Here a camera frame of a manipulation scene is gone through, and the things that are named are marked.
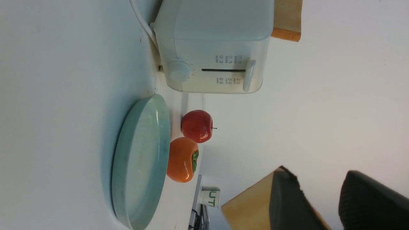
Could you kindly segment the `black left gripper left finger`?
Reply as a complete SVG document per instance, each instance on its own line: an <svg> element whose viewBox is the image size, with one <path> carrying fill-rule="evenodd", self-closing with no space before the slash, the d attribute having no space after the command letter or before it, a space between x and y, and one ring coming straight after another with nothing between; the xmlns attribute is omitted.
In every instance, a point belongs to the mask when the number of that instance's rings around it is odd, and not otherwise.
<svg viewBox="0 0 409 230"><path fill-rule="evenodd" d="M280 166L272 173L271 230L329 230L301 189L298 177Z"/></svg>

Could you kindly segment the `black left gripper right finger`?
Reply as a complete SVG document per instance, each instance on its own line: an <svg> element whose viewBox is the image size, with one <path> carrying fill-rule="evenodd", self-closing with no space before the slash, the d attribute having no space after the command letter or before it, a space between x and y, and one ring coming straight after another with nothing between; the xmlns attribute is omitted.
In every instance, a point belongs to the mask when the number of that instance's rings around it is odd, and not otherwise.
<svg viewBox="0 0 409 230"><path fill-rule="evenodd" d="M345 230L407 230L409 200L356 170L343 181L338 214Z"/></svg>

